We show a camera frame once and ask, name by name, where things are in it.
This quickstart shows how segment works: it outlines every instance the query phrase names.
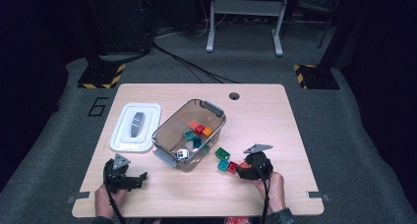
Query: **human hand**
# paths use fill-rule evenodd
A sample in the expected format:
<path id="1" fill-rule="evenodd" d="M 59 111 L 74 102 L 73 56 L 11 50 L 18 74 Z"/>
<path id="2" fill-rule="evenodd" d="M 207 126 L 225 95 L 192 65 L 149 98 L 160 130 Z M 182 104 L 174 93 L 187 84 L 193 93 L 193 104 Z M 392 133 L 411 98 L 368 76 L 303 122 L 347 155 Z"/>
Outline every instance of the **human hand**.
<path id="1" fill-rule="evenodd" d="M 277 212 L 284 209 L 285 206 L 285 195 L 284 195 L 284 178 L 277 172 L 271 172 L 269 175 L 269 208 L 272 212 Z M 261 197 L 265 199 L 265 186 L 261 180 L 252 180 L 252 184 L 258 189 Z"/>
<path id="2" fill-rule="evenodd" d="M 119 207 L 122 204 L 123 198 L 125 197 L 127 190 L 119 190 L 117 194 L 111 193 L 111 196 L 116 202 L 116 205 Z M 101 187 L 94 192 L 95 194 L 95 216 L 103 216 L 108 219 L 113 218 L 114 210 L 110 205 L 110 198 L 108 196 L 107 190 L 105 189 L 104 184 L 101 184 Z"/>

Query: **wooden table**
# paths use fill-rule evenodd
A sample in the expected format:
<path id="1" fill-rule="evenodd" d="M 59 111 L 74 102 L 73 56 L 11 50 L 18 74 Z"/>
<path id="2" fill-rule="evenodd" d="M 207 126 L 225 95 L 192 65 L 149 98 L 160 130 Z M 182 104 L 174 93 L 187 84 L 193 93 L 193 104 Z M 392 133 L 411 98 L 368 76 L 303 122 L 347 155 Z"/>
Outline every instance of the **wooden table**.
<path id="1" fill-rule="evenodd" d="M 239 94 L 233 100 L 229 94 Z M 151 149 L 147 153 L 121 153 L 132 162 L 127 176 L 148 172 L 141 189 L 127 193 L 121 213 L 125 217 L 213 217 L 262 215 L 264 201 L 256 188 L 238 174 L 217 169 L 214 152 L 222 147 L 230 160 L 240 163 L 243 151 L 255 143 L 273 145 L 265 151 L 274 170 L 285 179 L 285 198 L 294 215 L 318 215 L 320 199 L 310 163 L 301 141 L 285 89 L 280 84 L 122 84 L 115 96 L 77 199 L 75 217 L 94 217 L 94 191 L 102 183 L 105 162 L 114 158 L 110 139 L 123 107 L 130 102 L 160 104 L 161 125 L 192 98 L 207 100 L 224 110 L 227 122 L 219 140 L 190 173 L 168 167 Z"/>

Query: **yellow black hazard tape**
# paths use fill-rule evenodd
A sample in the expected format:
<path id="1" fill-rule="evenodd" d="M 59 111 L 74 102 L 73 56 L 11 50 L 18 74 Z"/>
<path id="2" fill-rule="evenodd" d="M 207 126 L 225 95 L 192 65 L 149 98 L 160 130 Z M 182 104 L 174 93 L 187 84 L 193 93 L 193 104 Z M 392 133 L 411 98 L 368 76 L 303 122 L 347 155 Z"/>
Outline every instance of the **yellow black hazard tape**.
<path id="1" fill-rule="evenodd" d="M 301 67 L 316 68 L 315 65 L 294 65 L 295 74 L 297 75 L 298 84 L 301 88 L 307 88 L 304 76 L 301 73 Z"/>
<path id="2" fill-rule="evenodd" d="M 117 86 L 117 83 L 122 77 L 123 70 L 125 70 L 126 65 L 122 65 L 117 69 L 117 72 L 111 82 L 108 83 L 88 83 L 88 84 L 78 84 L 78 88 L 114 88 Z"/>

